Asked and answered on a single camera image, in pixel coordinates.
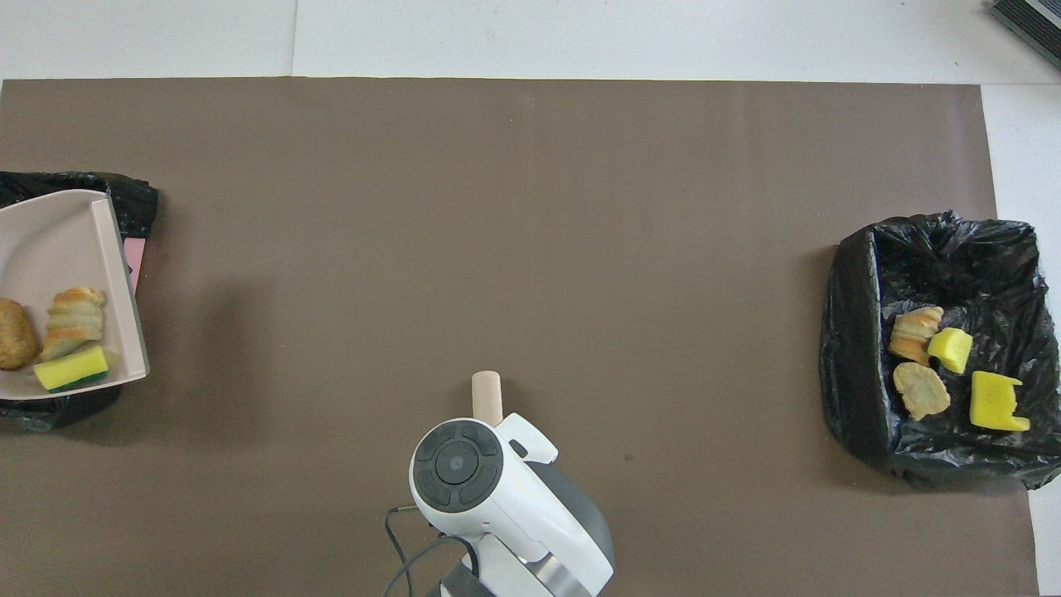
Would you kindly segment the toy croissant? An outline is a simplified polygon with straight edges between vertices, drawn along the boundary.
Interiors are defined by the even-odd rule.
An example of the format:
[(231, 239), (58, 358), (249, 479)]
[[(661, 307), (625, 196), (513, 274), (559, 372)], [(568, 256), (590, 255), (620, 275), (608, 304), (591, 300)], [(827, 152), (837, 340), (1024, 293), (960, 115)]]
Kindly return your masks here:
[(887, 351), (920, 366), (929, 366), (928, 344), (939, 333), (943, 314), (943, 308), (933, 305), (898, 314), (892, 322)]
[(102, 339), (105, 295), (91, 287), (60, 292), (48, 309), (48, 323), (42, 344), (42, 362), (53, 362), (72, 354), (86, 343)]

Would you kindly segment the yellow sponge green backing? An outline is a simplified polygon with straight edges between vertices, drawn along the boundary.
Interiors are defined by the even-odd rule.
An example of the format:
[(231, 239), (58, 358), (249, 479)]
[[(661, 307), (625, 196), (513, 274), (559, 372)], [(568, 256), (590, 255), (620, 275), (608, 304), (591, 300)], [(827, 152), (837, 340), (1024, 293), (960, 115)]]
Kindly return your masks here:
[(926, 352), (949, 371), (966, 374), (973, 337), (960, 328), (941, 328), (928, 343)]
[(104, 349), (94, 345), (60, 358), (39, 362), (31, 369), (44, 390), (58, 393), (82, 383), (106, 377), (109, 374), (109, 362)]

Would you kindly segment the beige plastic dustpan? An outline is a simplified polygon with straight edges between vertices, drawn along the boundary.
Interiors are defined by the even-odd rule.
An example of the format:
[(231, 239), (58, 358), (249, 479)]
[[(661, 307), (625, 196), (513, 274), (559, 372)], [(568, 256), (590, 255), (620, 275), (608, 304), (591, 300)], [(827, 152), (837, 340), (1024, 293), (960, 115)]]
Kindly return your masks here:
[(39, 403), (147, 377), (147, 345), (133, 282), (138, 269), (138, 261), (125, 256), (114, 201), (103, 192), (54, 192), (1, 208), (0, 298), (22, 306), (37, 340), (45, 343), (49, 310), (60, 291), (98, 291), (101, 333), (72, 354), (100, 354), (107, 369), (52, 390), (34, 372), (41, 363), (34, 352), (27, 366), (0, 371), (0, 400)]

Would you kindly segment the notched yellow sponge piece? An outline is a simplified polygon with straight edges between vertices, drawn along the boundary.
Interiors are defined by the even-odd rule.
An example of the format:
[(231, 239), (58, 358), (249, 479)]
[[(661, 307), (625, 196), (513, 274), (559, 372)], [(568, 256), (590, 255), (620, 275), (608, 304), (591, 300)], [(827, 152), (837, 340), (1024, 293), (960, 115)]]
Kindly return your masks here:
[(970, 422), (984, 431), (1030, 431), (1027, 417), (1017, 416), (1015, 388), (1023, 382), (992, 371), (974, 371), (971, 374)]

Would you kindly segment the brown toy croquette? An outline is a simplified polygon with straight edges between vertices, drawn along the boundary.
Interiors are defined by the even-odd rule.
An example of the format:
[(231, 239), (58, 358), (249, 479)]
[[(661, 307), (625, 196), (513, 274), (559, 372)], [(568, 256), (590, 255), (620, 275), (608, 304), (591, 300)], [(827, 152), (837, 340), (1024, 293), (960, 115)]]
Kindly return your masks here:
[(0, 296), (0, 370), (15, 371), (33, 362), (41, 350), (27, 310)]

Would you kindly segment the black bag lined pink bin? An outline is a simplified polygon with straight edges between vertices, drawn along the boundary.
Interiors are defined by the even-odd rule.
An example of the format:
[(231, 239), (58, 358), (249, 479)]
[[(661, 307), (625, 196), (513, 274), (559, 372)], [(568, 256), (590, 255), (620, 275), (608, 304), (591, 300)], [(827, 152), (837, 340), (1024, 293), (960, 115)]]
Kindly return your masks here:
[[(145, 240), (157, 215), (159, 193), (143, 180), (110, 172), (5, 172), (0, 171), (0, 209), (65, 190), (103, 192), (114, 203), (122, 240)], [(72, 397), (31, 400), (0, 398), (0, 420), (14, 420), (24, 431), (60, 431), (109, 408), (121, 394), (121, 385)]]

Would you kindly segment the brown table mat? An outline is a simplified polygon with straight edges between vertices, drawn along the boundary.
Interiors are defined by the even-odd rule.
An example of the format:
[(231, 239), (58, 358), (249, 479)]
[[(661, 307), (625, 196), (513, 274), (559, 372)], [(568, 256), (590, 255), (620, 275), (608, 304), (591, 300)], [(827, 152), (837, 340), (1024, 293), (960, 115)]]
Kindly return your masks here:
[(610, 522), (607, 597), (1038, 593), (1022, 484), (914, 490), (820, 405), (834, 246), (996, 214), (976, 86), (8, 80), (0, 169), (162, 194), (147, 377), (0, 423), (0, 597), (379, 597), (480, 370)]

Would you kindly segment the dark grey ribbed device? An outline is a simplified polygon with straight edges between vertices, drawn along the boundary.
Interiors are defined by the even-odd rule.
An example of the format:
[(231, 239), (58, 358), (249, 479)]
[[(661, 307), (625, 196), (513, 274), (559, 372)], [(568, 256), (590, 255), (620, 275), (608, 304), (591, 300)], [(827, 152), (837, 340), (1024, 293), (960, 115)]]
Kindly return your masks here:
[(989, 12), (1061, 70), (1061, 0), (994, 0)]

